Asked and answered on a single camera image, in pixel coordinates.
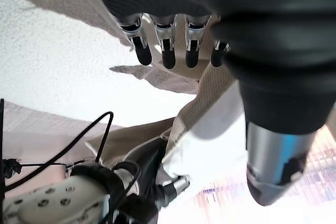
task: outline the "screw hole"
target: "screw hole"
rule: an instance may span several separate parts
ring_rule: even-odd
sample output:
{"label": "screw hole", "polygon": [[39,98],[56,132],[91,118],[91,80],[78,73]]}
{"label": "screw hole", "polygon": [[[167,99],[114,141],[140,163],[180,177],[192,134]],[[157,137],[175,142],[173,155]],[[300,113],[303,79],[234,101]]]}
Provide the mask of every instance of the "screw hole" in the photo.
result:
{"label": "screw hole", "polygon": [[46,194],[52,194],[55,191],[55,189],[50,188],[48,190],[46,190]]}
{"label": "screw hole", "polygon": [[48,205],[49,204],[49,200],[47,200],[47,199],[43,199],[43,200],[41,200],[37,205],[39,206],[39,207],[45,207],[46,205]]}
{"label": "screw hole", "polygon": [[70,204],[70,199],[62,199],[60,203],[62,206],[67,206]]}

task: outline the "silver metal tube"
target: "silver metal tube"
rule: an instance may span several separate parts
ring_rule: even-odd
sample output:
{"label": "silver metal tube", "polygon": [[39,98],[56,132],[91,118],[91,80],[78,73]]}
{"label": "silver metal tube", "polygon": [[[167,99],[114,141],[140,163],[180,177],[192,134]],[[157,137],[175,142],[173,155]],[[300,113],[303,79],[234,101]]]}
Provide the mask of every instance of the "silver metal tube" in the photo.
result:
{"label": "silver metal tube", "polygon": [[247,182],[253,198],[270,205],[303,174],[315,132],[289,135],[249,123]]}

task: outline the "white fabric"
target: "white fabric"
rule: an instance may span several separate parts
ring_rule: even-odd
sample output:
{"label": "white fabric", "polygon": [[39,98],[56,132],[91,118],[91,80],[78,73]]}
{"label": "white fabric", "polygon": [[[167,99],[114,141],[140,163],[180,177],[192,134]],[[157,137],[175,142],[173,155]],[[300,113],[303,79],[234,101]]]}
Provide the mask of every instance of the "white fabric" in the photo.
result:
{"label": "white fabric", "polygon": [[243,104],[238,83],[227,75],[225,67],[208,66],[196,99],[174,120],[163,169],[172,178],[189,177],[190,187],[180,198],[197,194],[246,160]]}

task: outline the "cloth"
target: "cloth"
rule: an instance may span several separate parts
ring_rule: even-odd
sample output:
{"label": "cloth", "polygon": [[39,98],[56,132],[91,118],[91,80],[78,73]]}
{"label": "cloth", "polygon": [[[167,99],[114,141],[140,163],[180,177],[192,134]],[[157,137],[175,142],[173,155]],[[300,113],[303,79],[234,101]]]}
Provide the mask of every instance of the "cloth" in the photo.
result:
{"label": "cloth", "polygon": [[[172,127],[174,118],[127,127],[111,131],[106,139],[100,162],[108,168],[112,168],[117,162],[122,161],[124,156],[134,147],[159,136],[162,132]],[[101,136],[85,142],[86,146],[97,155]]]}
{"label": "cloth", "polygon": [[195,100],[177,115],[161,172],[186,175],[190,187],[180,197],[197,194],[246,160],[245,117],[238,83],[224,66],[205,70]]}
{"label": "cloth", "polygon": [[[156,183],[188,176],[190,187],[177,200],[183,202],[246,161],[245,118],[237,81],[224,66],[209,65],[199,88],[195,100],[174,119],[110,132],[103,165],[113,166],[132,148],[161,135],[168,144]],[[86,141],[95,154],[100,140]]]}

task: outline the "white plastic part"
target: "white plastic part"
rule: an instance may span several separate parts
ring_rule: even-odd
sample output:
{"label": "white plastic part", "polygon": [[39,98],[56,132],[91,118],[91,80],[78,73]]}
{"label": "white plastic part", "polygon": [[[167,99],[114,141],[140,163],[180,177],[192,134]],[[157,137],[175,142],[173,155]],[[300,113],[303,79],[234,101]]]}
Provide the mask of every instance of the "white plastic part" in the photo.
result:
{"label": "white plastic part", "polygon": [[72,176],[62,183],[6,199],[4,224],[98,223],[107,214],[109,197],[90,178]]}

